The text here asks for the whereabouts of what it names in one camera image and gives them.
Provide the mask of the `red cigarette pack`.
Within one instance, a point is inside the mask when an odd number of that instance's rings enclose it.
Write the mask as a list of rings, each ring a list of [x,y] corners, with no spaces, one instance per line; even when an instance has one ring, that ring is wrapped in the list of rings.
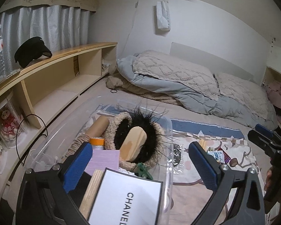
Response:
[[[219,148],[218,150],[223,152],[224,163],[228,164],[230,162],[230,160],[231,160],[230,156],[222,148]]]

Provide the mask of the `plywood block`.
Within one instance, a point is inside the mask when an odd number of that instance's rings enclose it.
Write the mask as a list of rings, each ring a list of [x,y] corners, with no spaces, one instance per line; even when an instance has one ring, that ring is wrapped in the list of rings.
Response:
[[[103,179],[104,172],[102,170],[95,170],[90,182],[87,186],[86,192],[80,204],[80,212],[85,219],[89,218],[92,206],[94,204],[96,195]]]

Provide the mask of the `blue white packet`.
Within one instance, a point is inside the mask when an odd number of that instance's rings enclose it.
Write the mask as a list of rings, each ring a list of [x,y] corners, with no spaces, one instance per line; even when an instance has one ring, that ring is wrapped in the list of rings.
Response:
[[[224,153],[222,150],[208,151],[207,154],[211,155],[218,163],[225,163]]]

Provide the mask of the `cartoon patterned blanket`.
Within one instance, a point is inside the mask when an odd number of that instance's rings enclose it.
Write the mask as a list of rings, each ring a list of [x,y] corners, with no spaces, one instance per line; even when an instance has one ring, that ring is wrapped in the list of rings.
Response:
[[[212,191],[208,190],[188,156],[188,145],[205,139],[205,150],[222,148],[235,170],[258,169],[256,158],[240,130],[189,120],[171,119],[173,138],[173,185],[168,224],[191,224]]]

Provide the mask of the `purple paper booklet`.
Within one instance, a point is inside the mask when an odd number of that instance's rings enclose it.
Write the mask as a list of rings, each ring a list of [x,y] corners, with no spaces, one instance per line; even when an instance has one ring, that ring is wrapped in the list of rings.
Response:
[[[119,169],[119,150],[94,149],[91,160],[84,172],[92,176],[95,170],[104,171],[106,168],[117,171]]]

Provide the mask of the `orange capped bottle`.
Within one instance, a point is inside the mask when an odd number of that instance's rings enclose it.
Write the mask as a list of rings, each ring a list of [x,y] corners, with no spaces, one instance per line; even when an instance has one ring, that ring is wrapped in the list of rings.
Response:
[[[89,143],[92,145],[94,150],[104,150],[104,138],[92,137],[89,138]]]

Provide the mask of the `white Chanel box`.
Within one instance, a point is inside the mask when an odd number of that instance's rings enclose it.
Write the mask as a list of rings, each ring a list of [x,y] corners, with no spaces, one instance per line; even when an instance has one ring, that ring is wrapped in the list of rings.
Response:
[[[106,169],[89,224],[157,224],[163,182]]]

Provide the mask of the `doll in clear case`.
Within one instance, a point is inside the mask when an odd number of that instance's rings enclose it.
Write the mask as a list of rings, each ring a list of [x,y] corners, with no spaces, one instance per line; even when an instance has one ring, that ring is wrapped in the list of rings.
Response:
[[[13,92],[0,98],[0,141],[6,148],[14,148],[26,133],[26,124],[13,100]]]

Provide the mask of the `clear plastic storage bin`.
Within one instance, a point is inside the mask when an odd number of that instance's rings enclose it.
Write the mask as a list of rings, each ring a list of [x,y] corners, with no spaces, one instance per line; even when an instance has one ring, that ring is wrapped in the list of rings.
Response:
[[[99,96],[88,99],[78,106],[60,123],[45,140],[39,144],[25,162],[26,168],[34,171],[47,171],[64,160],[66,152],[76,138],[81,136],[95,120],[105,115],[110,120],[122,112],[141,111],[151,116],[151,120],[162,127],[158,160],[154,161],[149,173],[154,180],[163,183],[162,200],[158,224],[168,224],[170,200],[173,185],[173,138],[172,122],[166,115],[167,110],[159,103],[147,99],[124,99],[116,96]]]

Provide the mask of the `pink clothes pile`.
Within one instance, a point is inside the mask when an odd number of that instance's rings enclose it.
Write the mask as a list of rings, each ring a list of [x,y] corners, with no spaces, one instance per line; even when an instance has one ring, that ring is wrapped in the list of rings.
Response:
[[[281,109],[281,83],[279,81],[273,81],[265,86],[270,102]]]

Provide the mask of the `beige quilted right pillow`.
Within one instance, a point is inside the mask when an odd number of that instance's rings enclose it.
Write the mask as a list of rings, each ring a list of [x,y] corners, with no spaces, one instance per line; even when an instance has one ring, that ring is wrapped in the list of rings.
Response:
[[[215,78],[220,94],[236,100],[252,113],[267,119],[268,100],[259,85],[226,73],[216,73]]]

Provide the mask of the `grey blue duvet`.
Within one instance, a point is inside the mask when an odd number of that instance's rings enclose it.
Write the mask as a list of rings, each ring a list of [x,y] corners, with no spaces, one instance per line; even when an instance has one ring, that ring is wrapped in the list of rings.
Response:
[[[130,55],[117,60],[117,70],[121,76],[136,87],[158,94],[166,94],[179,101],[184,108],[199,114],[227,118],[251,128],[257,124],[263,125],[269,130],[275,130],[278,127],[275,109],[269,101],[267,102],[268,115],[266,118],[262,118],[230,97],[221,95],[219,100],[212,100],[182,83],[136,74],[132,70],[132,63],[135,59],[136,57]]]

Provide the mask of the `wooden bedside shelf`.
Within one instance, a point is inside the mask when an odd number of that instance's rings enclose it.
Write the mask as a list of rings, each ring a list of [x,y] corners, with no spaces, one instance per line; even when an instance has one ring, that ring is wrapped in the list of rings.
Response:
[[[12,93],[28,125],[16,146],[5,151],[0,200],[20,157],[54,118],[108,73],[103,64],[114,62],[116,57],[116,42],[68,48],[51,58],[37,60],[0,83],[0,99]]]

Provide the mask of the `black cap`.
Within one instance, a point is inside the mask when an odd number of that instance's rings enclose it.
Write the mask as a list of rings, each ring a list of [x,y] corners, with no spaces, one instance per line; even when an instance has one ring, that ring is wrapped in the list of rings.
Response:
[[[37,60],[40,57],[45,56],[52,57],[52,52],[44,44],[41,37],[32,37],[25,41],[15,52],[14,60],[22,68],[25,68],[33,60]]]

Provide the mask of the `beige quilted left pillow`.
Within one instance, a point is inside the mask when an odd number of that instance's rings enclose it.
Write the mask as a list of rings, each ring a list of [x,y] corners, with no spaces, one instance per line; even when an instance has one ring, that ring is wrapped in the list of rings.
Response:
[[[177,82],[212,100],[219,89],[211,71],[204,66],[154,50],[140,53],[132,63],[133,72],[160,80]]]

